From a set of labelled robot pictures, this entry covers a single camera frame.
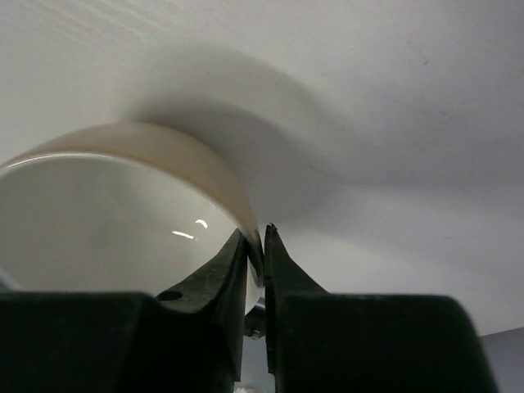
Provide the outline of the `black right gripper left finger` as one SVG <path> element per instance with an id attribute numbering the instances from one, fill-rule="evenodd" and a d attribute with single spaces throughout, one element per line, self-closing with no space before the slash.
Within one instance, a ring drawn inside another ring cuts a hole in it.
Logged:
<path id="1" fill-rule="evenodd" d="M 210 261 L 156 297 L 173 315 L 175 371 L 195 392 L 232 392 L 240 379 L 247 259 L 235 230 Z"/>

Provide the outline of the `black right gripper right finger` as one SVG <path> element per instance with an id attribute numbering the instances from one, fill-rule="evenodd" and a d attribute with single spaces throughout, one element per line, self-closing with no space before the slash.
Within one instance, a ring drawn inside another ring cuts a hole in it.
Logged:
<path id="1" fill-rule="evenodd" d="M 266 352 L 276 392 L 293 392 L 311 357 L 314 302 L 327 295 L 289 255 L 275 224 L 264 237 Z"/>

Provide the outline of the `white bowl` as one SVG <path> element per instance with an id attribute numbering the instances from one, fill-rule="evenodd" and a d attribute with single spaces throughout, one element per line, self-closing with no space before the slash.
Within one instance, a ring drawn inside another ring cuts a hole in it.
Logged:
<path id="1" fill-rule="evenodd" d="M 11 290 L 157 295 L 234 232 L 249 244 L 252 309 L 262 246 L 246 189 L 218 154 L 174 129 L 99 125 L 1 165 L 1 283 Z"/>

